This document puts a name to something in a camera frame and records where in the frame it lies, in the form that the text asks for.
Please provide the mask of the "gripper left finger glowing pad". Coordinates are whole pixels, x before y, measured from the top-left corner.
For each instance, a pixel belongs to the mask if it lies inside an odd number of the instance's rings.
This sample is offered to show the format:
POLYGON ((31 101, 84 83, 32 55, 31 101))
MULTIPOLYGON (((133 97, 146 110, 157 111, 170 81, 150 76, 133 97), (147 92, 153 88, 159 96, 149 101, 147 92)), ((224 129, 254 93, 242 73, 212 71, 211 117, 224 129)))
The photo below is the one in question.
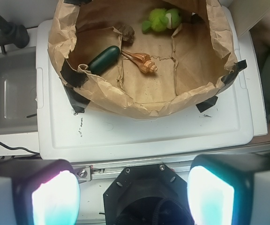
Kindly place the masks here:
POLYGON ((68 161, 0 160, 0 225, 74 225, 79 206, 68 161))

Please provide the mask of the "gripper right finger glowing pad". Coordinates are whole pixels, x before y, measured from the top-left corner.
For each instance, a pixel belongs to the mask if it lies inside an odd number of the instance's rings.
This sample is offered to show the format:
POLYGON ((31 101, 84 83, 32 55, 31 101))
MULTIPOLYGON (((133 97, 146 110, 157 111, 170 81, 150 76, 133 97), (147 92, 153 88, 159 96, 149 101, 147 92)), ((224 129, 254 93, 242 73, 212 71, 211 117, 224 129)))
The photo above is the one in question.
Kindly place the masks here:
POLYGON ((270 154, 201 154, 187 179, 197 225, 270 225, 270 154))

